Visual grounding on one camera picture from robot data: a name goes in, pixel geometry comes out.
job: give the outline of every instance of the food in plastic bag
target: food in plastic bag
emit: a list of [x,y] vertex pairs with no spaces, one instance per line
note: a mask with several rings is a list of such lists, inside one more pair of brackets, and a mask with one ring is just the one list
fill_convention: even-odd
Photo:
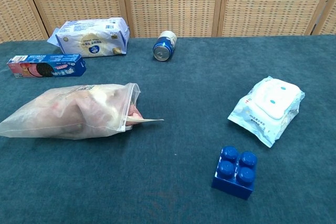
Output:
[[0,123],[7,137],[83,139],[111,136],[143,119],[136,108],[136,83],[101,84],[50,89]]
[[267,77],[241,98],[228,119],[272,147],[299,113],[305,93],[294,84]]

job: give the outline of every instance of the cookie image on box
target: cookie image on box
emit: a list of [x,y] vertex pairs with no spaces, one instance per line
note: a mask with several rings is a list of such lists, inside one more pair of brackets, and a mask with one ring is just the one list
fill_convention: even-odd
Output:
[[120,55],[121,54],[121,48],[115,47],[112,49],[114,55]]
[[31,64],[28,70],[35,77],[52,77],[54,71],[48,63]]

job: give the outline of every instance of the can lid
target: can lid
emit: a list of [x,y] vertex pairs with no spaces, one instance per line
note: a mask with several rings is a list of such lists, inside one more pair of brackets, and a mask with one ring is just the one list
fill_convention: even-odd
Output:
[[157,46],[154,49],[154,57],[157,60],[160,61],[164,61],[164,60],[168,60],[170,56],[170,52],[167,48],[163,47],[163,46]]

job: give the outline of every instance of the oreo box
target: oreo box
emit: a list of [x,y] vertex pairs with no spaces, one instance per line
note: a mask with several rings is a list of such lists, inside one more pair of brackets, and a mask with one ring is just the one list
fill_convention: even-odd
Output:
[[121,17],[67,21],[56,28],[48,42],[64,54],[85,57],[124,55],[130,30]]
[[86,70],[79,54],[17,55],[7,64],[18,78],[81,76]]

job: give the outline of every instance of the wet wipes lid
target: wet wipes lid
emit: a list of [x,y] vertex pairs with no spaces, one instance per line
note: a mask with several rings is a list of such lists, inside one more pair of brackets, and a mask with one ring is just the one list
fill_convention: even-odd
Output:
[[256,90],[255,104],[274,119],[281,119],[285,111],[300,93],[298,86],[271,79],[260,85]]

